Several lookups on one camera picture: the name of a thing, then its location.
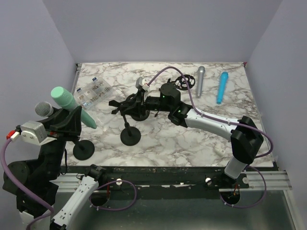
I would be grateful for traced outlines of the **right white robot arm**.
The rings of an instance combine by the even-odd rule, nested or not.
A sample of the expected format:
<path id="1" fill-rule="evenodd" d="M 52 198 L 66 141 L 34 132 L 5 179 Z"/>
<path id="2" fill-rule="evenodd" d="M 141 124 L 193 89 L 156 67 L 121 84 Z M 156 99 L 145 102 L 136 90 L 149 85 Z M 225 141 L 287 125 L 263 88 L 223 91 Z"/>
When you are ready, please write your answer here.
<path id="1" fill-rule="evenodd" d="M 227 188 L 237 184 L 239 175 L 255 160 L 264 141 L 251 118 L 226 119 L 197 112 L 181 101 L 180 91 L 171 83 L 161 86 L 158 97 L 146 97 L 144 89 L 138 89 L 120 107 L 123 114 L 140 120 L 146 119 L 150 111 L 168 112 L 168 119 L 177 126 L 201 129 L 230 141 L 233 156 L 221 175 L 221 183 Z"/>

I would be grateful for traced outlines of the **teal microphone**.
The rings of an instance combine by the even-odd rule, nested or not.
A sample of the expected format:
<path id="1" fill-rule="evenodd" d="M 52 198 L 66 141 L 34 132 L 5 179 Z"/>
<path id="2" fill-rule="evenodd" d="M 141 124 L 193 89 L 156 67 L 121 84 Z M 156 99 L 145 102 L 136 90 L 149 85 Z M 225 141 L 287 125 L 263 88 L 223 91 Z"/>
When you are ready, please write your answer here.
<path id="1" fill-rule="evenodd" d="M 53 88 L 50 94 L 58 106 L 70 112 L 79 106 L 73 95 L 61 86 Z M 97 124 L 94 119 L 83 108 L 81 111 L 81 122 L 92 129 L 97 128 Z"/>

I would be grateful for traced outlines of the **blue microphone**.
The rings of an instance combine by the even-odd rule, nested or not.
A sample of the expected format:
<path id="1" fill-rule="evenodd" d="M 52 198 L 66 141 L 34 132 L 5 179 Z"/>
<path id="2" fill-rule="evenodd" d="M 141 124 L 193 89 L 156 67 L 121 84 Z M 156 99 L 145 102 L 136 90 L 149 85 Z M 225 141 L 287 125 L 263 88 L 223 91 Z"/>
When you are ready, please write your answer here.
<path id="1" fill-rule="evenodd" d="M 218 88 L 218 93 L 217 93 L 217 98 L 216 98 L 217 104 L 221 104 L 223 101 L 227 80 L 228 80 L 228 72 L 222 72 L 220 76 L 219 88 Z"/>

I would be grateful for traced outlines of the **grey microphone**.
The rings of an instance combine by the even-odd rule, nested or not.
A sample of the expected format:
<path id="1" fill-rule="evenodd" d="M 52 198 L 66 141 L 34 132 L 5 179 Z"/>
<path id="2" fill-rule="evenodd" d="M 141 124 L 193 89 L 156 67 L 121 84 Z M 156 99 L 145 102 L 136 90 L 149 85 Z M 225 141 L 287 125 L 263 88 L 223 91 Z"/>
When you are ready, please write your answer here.
<path id="1" fill-rule="evenodd" d="M 205 75 L 205 67 L 200 66 L 197 71 L 197 89 L 196 89 L 196 97 L 200 98 L 202 94 L 202 86 L 203 86 L 203 80 Z"/>

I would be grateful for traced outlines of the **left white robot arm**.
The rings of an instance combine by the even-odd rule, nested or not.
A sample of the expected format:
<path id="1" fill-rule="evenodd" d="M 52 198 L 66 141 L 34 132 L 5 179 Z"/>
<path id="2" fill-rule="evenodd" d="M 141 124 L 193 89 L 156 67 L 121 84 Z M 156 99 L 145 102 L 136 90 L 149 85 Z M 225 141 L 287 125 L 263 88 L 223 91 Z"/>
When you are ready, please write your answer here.
<path id="1" fill-rule="evenodd" d="M 17 209 L 26 222 L 26 229 L 67 230 L 93 191 L 106 185 L 105 169 L 92 164 L 87 168 L 79 187 L 65 206 L 53 218 L 53 205 L 58 185 L 53 183 L 61 174 L 62 158 L 67 156 L 66 143 L 75 144 L 73 154 L 82 159 L 94 153 L 94 144 L 80 140 L 82 108 L 72 111 L 56 109 L 46 119 L 18 125 L 7 136 L 0 162 L 4 169 L 3 189 L 16 195 Z M 7 164 L 5 150 L 9 143 L 20 138 L 40 146 L 37 159 Z"/>

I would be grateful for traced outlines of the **black round-base shock mount stand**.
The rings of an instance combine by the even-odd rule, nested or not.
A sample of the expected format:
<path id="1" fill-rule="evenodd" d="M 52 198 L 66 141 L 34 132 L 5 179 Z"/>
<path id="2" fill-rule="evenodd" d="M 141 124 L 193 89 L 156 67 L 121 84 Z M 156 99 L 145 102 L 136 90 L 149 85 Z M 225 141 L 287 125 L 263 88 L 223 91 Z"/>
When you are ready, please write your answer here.
<path id="1" fill-rule="evenodd" d="M 136 94 L 129 95 L 126 100 L 131 101 L 135 95 Z M 135 121 L 144 121 L 149 117 L 149 115 L 150 115 L 150 111 L 147 110 L 145 115 L 130 115 L 130 116 Z"/>

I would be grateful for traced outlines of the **black round-base clip stand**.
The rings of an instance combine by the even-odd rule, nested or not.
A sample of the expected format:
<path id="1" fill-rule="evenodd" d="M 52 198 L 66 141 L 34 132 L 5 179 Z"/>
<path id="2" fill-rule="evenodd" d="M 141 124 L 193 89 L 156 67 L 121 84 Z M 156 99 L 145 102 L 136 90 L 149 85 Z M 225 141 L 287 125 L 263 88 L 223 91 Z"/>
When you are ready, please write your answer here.
<path id="1" fill-rule="evenodd" d="M 125 128 L 122 130 L 120 134 L 121 142 L 126 146 L 134 146 L 141 139 L 141 133 L 139 129 L 134 126 L 130 126 L 129 122 L 126 118 L 126 110 L 130 106 L 130 101 L 128 99 L 117 102 L 115 100 L 109 101 L 109 106 L 115 107 L 114 110 L 111 111 L 111 114 L 115 115 L 120 112 L 120 115 L 123 117 Z"/>

